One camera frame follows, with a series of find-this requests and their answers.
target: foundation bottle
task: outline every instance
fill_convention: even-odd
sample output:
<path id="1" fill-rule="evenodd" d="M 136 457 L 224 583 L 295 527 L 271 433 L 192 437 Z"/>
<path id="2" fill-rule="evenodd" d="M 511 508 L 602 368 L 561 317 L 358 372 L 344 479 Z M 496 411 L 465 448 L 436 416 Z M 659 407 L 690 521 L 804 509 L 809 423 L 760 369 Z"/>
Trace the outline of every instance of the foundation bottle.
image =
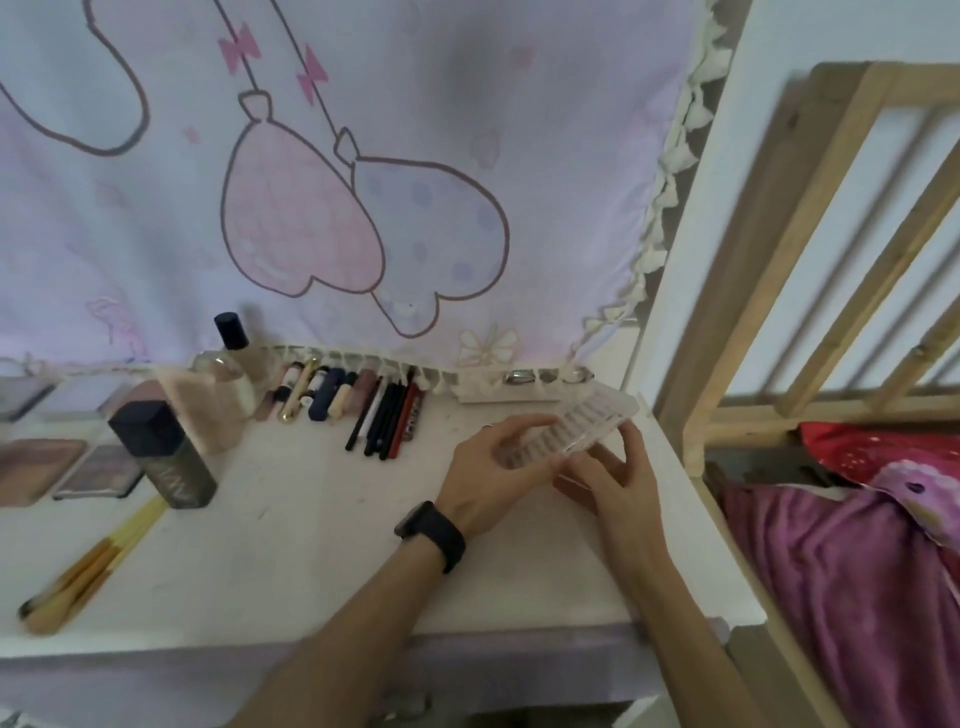
<path id="1" fill-rule="evenodd" d="M 129 401 L 109 425 L 171 508 L 204 508 L 213 500 L 217 481 L 167 402 Z"/>

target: pink heart drawing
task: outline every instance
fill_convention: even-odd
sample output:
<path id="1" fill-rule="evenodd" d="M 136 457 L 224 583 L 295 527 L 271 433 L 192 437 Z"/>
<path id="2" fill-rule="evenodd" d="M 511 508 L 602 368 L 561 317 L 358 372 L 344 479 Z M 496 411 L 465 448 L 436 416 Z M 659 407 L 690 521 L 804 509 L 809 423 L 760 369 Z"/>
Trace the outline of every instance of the pink heart drawing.
<path id="1" fill-rule="evenodd" d="M 316 147 L 274 120 L 270 94 L 239 98 L 251 121 L 233 149 L 221 202 L 233 262 L 257 285 L 294 298 L 314 280 L 373 290 L 384 254 L 367 211 Z"/>

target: pink bow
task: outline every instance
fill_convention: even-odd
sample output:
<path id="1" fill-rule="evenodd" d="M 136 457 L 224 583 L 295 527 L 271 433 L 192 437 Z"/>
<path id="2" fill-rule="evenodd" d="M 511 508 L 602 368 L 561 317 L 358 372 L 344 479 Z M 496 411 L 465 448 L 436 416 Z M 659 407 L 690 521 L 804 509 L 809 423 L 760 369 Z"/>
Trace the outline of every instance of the pink bow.
<path id="1" fill-rule="evenodd" d="M 324 71 L 324 67 L 317 61 L 310 44 L 306 45 L 306 58 L 303 60 L 303 67 L 306 73 L 298 73 L 297 80 L 300 82 L 300 88 L 303 89 L 303 95 L 306 96 L 307 103 L 314 105 L 313 84 L 315 81 L 325 82 L 329 78 Z"/>
<path id="2" fill-rule="evenodd" d="M 226 38 L 220 38 L 217 42 L 220 43 L 220 52 L 224 54 L 224 61 L 227 62 L 227 70 L 230 72 L 230 76 L 237 72 L 240 61 L 244 56 L 260 58 L 260 46 L 253 39 L 253 33 L 250 32 L 247 23 L 240 26 L 236 42 Z"/>

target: forearm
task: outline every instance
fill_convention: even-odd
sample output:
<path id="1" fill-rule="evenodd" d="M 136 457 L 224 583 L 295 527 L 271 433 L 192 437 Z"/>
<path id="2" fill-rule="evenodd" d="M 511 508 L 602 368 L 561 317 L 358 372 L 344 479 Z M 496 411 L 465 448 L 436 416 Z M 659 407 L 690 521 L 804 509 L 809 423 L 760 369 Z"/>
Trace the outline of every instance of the forearm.
<path id="1" fill-rule="evenodd" d="M 643 615 L 684 728 L 759 728 L 770 723 L 666 557 L 632 580 L 627 596 Z"/>
<path id="2" fill-rule="evenodd" d="M 403 543 L 228 728 L 362 726 L 443 571 L 444 557 L 429 540 Z"/>

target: cosmetic pencil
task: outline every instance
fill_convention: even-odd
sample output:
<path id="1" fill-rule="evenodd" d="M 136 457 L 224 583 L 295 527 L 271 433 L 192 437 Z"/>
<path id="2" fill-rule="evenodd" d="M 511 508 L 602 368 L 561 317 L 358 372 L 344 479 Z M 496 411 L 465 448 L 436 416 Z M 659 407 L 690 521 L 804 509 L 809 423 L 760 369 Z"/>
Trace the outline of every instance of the cosmetic pencil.
<path id="1" fill-rule="evenodd" d="M 337 390 L 344 383 L 344 377 L 347 372 L 342 367 L 334 367 L 326 373 L 323 383 L 314 395 L 313 404 L 310 405 L 310 411 L 307 413 L 314 422 L 323 422 L 326 419 L 330 403 L 337 395 Z"/>
<path id="2" fill-rule="evenodd" d="M 375 396 L 373 397 L 373 404 L 370 405 L 367 415 L 363 418 L 363 426 L 360 427 L 361 440 L 366 440 L 367 436 L 370 435 L 370 428 L 373 425 L 373 419 L 376 417 L 376 411 L 380 408 L 380 403 L 383 401 L 383 395 L 386 393 L 388 386 L 390 386 L 390 378 L 388 376 L 382 376 L 377 381 L 374 390 Z"/>
<path id="3" fill-rule="evenodd" d="M 357 423 L 353 426 L 353 431 L 350 433 L 350 437 L 347 440 L 347 452 L 352 451 L 353 448 L 356 447 L 357 438 L 360 437 L 360 428 L 363 426 L 364 420 L 367 419 L 367 413 L 370 412 L 373 399 L 376 397 L 376 391 L 380 388 L 381 378 L 377 379 L 376 383 L 370 388 L 370 392 L 367 394 L 367 400 L 363 404 L 363 410 L 360 412 L 360 417 L 357 418 Z"/>
<path id="4" fill-rule="evenodd" d="M 407 385 L 407 396 L 403 400 L 403 409 L 400 410 L 400 419 L 396 423 L 396 431 L 394 432 L 394 441 L 390 444 L 390 459 L 396 459 L 396 456 L 400 452 L 400 444 L 403 442 L 403 432 L 407 428 L 407 423 L 410 422 L 410 412 L 414 408 L 414 400 L 417 398 L 417 393 L 420 391 L 420 388 L 410 382 Z"/>
<path id="5" fill-rule="evenodd" d="M 396 435 L 396 426 L 400 422 L 400 413 L 403 411 L 403 404 L 407 401 L 407 389 L 409 386 L 400 384 L 394 396 L 394 406 L 390 410 L 390 417 L 387 418 L 387 426 L 383 428 L 382 436 L 377 442 L 377 452 L 380 453 L 380 459 L 386 460 L 390 457 L 390 448 L 394 444 L 394 435 Z"/>
<path id="6" fill-rule="evenodd" d="M 370 457 L 376 452 L 376 443 L 383 432 L 383 422 L 387 419 L 388 413 L 394 405 L 394 395 L 396 388 L 400 386 L 396 382 L 391 382 L 384 390 L 383 399 L 380 400 L 380 406 L 376 409 L 376 415 L 373 416 L 373 423 L 370 425 L 370 432 L 367 433 L 367 445 L 363 453 Z"/>

